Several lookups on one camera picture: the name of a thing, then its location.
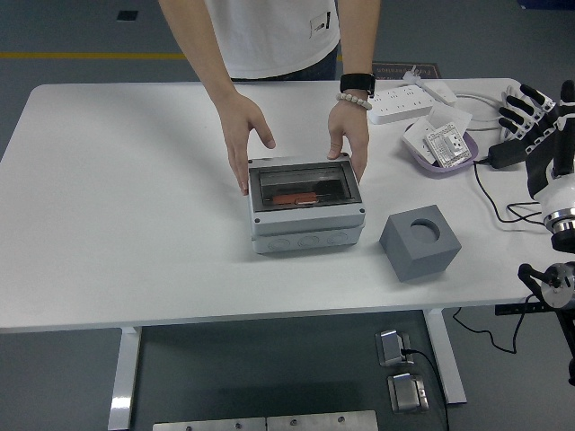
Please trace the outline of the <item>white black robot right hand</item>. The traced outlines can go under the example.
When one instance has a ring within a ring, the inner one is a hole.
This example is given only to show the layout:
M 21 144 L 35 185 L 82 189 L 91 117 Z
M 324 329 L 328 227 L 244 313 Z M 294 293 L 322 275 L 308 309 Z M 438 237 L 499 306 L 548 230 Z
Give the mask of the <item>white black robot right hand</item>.
M 495 168 L 526 164 L 529 196 L 543 214 L 574 211 L 574 82 L 562 84 L 558 101 L 522 84 L 508 95 L 499 123 L 508 139 L 490 148 Z

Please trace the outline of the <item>person's right hand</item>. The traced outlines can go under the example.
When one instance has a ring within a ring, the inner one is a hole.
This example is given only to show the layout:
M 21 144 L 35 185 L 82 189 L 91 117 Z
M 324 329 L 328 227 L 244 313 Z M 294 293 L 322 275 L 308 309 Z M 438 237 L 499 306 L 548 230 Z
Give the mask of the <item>person's right hand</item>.
M 254 130 L 262 144 L 274 149 L 275 139 L 259 106 L 233 90 L 216 103 L 230 168 L 243 196 L 249 192 L 248 140 Z

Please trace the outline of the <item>person's left hand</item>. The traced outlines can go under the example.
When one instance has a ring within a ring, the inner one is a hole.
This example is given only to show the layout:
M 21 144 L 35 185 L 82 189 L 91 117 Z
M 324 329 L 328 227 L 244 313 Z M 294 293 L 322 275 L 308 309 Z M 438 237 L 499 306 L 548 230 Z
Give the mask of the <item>person's left hand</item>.
M 338 101 L 328 118 L 330 149 L 328 159 L 341 155 L 344 139 L 348 140 L 351 166 L 357 181 L 361 181 L 367 168 L 369 132 L 367 111 L 355 103 Z

